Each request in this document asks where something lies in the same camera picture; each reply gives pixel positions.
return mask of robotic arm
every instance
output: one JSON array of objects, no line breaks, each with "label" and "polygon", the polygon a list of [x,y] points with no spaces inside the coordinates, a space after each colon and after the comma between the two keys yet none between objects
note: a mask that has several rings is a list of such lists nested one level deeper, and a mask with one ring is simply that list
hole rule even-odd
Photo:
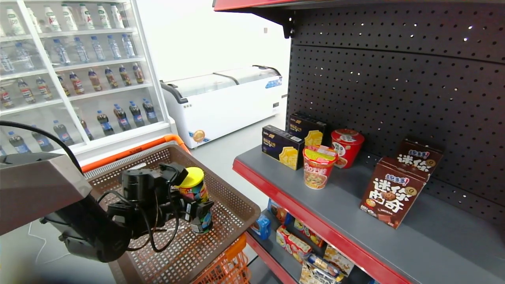
[{"label": "robotic arm", "polygon": [[[41,218],[61,232],[60,241],[77,256],[111,262],[129,249],[131,239],[149,235],[173,218],[198,222],[212,207],[198,204],[171,187],[187,176],[178,164],[160,164],[160,170],[122,172],[123,195],[107,191],[98,202],[92,186],[66,155],[26,153],[0,156],[0,235]],[[105,195],[120,201],[99,205]]]}]

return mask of orange cart handle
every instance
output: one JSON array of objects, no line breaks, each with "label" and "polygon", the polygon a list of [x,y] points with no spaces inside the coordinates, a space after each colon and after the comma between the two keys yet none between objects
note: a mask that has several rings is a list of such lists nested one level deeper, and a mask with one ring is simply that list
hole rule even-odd
[{"label": "orange cart handle", "polygon": [[156,139],[156,140],[151,141],[149,143],[142,144],[142,145],[140,145],[138,147],[135,147],[135,148],[132,148],[132,149],[129,149],[129,150],[117,153],[117,154],[112,155],[110,157],[103,158],[103,159],[98,160],[96,162],[87,164],[87,165],[81,167],[81,169],[82,169],[83,172],[89,172],[89,171],[92,171],[94,169],[98,169],[100,167],[108,165],[110,163],[114,163],[116,161],[119,161],[119,160],[121,160],[123,158],[126,158],[128,156],[131,156],[133,154],[137,154],[137,153],[145,151],[145,150],[147,150],[149,148],[156,147],[158,145],[161,145],[163,143],[167,143],[167,142],[170,142],[170,141],[177,142],[177,144],[179,146],[181,146],[181,148],[183,148],[186,152],[188,152],[189,154],[191,154],[191,152],[189,151],[188,147],[186,147],[186,144],[184,144],[184,142],[182,141],[181,137],[179,137],[178,135],[175,135],[175,134],[170,134],[170,135],[165,135],[162,138]]}]

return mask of brown plastic basket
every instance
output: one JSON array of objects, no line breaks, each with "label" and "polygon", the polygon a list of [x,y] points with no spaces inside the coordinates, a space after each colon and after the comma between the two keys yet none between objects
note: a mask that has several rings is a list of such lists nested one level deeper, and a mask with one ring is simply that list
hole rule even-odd
[{"label": "brown plastic basket", "polygon": [[[148,245],[139,251],[127,252],[117,261],[109,263],[117,283],[189,283],[232,245],[261,213],[255,203],[175,145],[150,151],[90,178],[92,194],[97,198],[107,190],[121,191],[122,171],[136,166],[158,169],[158,164],[162,162],[199,167],[205,172],[205,183],[215,202],[212,207],[213,228],[206,234],[198,235],[191,231],[186,221],[180,220],[177,236],[164,252],[155,253]],[[116,201],[116,197],[108,195],[101,205],[105,208],[106,204]],[[171,220],[163,227],[167,232],[155,233],[157,247],[166,244],[174,227],[175,220]],[[132,240],[130,247],[140,247],[146,240],[147,236]]]}]

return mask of white bottle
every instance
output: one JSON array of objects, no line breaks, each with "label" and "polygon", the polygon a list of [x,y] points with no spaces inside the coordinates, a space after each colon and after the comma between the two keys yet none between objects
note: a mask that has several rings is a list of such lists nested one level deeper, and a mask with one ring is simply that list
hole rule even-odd
[{"label": "white bottle", "polygon": [[102,21],[102,26],[104,29],[112,29],[111,22],[109,21],[109,16],[107,15],[107,11],[102,4],[98,3],[98,15],[100,16],[100,21]]},{"label": "white bottle", "polygon": [[117,29],[124,29],[125,26],[123,25],[123,18],[121,18],[121,13],[119,13],[118,7],[116,5],[117,4],[115,3],[111,4],[112,19],[114,20],[114,24],[116,25]]},{"label": "white bottle", "polygon": [[11,25],[11,31],[15,35],[26,34],[25,29],[21,25],[19,21],[18,14],[14,12],[12,7],[7,7],[7,19],[9,20],[9,24]]},{"label": "white bottle", "polygon": [[62,4],[63,9],[63,17],[65,17],[65,22],[67,23],[67,27],[69,30],[78,30],[77,24],[75,23],[74,15],[72,15],[72,11],[68,7],[67,4]]},{"label": "white bottle", "polygon": [[30,7],[27,7],[28,13],[30,14],[30,19],[32,20],[32,24],[35,27],[35,30],[37,30],[38,33],[42,33],[42,29],[40,28],[40,24],[38,23],[37,17],[33,13],[32,9]]},{"label": "white bottle", "polygon": [[44,5],[44,12],[47,18],[47,23],[49,24],[49,27],[51,27],[51,31],[62,31],[62,28],[60,27],[60,24],[49,5]]},{"label": "white bottle", "polygon": [[91,18],[88,8],[86,8],[85,4],[79,4],[79,6],[81,7],[82,20],[86,24],[86,27],[88,30],[94,30],[93,19]]}]

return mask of chest freezer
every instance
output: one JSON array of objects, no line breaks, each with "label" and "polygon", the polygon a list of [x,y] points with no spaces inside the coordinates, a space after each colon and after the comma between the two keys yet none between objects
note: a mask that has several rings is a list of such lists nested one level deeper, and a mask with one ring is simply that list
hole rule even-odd
[{"label": "chest freezer", "polygon": [[191,149],[278,114],[281,85],[276,69],[258,65],[161,81],[169,114]]}]

